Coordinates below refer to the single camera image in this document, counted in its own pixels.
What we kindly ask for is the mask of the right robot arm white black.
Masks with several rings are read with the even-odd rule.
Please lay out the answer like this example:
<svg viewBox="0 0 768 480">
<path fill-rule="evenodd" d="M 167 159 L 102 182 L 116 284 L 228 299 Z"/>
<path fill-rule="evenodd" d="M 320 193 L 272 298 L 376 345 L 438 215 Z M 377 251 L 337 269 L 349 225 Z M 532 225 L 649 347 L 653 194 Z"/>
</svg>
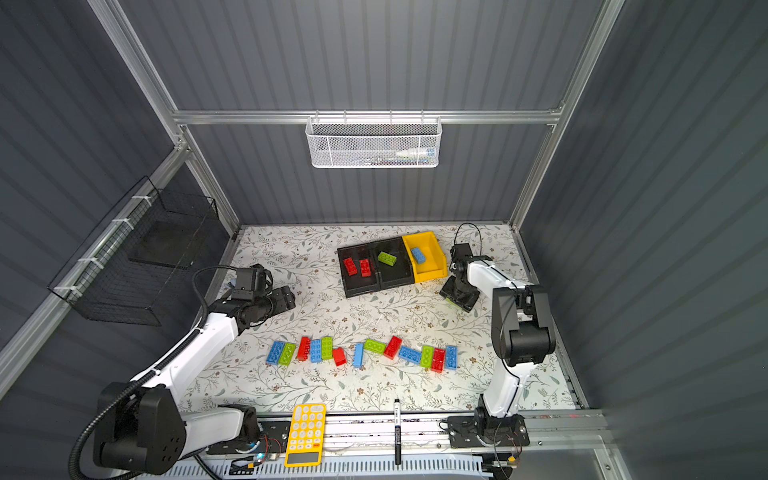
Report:
<svg viewBox="0 0 768 480">
<path fill-rule="evenodd" d="M 490 384 L 475 409 L 474 430 L 492 441 L 503 428 L 522 435 L 519 414 L 524 387 L 535 367 L 556 347 L 548 295 L 539 285 L 504 273 L 487 256 L 451 262 L 441 295 L 471 308 L 484 295 L 491 300 L 490 338 L 496 356 Z"/>
</svg>

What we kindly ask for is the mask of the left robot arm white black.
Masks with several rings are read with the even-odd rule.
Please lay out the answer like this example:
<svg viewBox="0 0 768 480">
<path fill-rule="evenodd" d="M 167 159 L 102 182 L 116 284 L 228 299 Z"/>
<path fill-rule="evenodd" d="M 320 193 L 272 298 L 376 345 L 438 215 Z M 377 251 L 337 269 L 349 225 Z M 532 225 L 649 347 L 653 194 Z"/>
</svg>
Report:
<svg viewBox="0 0 768 480">
<path fill-rule="evenodd" d="M 203 413 L 183 414 L 180 396 L 204 368 L 237 337 L 273 316 L 295 308 L 287 286 L 277 287 L 260 264 L 235 271 L 235 285 L 207 303 L 202 292 L 201 317 L 160 359 L 128 382 L 113 382 L 100 394 L 97 413 L 79 434 L 68 458 L 73 479 L 84 479 L 81 456 L 93 447 L 93 463 L 115 471 L 119 479 L 162 475 L 178 460 L 198 459 L 209 446 L 262 440 L 254 408 L 224 404 Z"/>
</svg>

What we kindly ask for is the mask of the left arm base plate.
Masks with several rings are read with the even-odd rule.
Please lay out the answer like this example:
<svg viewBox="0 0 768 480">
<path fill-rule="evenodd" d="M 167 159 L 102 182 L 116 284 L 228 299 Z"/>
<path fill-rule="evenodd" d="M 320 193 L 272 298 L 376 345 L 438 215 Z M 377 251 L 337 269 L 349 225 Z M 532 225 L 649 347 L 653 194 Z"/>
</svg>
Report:
<svg viewBox="0 0 768 480">
<path fill-rule="evenodd" d="M 289 437 L 289 421 L 261 421 L 253 435 L 241 433 L 232 440 L 215 443 L 206 448 L 208 455 L 282 454 Z"/>
</svg>

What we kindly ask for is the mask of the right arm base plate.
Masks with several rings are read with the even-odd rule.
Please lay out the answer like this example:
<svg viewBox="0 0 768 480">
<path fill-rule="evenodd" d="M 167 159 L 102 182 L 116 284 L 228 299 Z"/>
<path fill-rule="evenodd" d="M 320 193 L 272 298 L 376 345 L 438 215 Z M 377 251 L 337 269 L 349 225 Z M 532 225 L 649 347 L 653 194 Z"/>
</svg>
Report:
<svg viewBox="0 0 768 480">
<path fill-rule="evenodd" d="M 440 423 L 452 448 L 522 448 L 530 445 L 525 419 L 519 414 L 497 417 L 449 416 Z"/>
</svg>

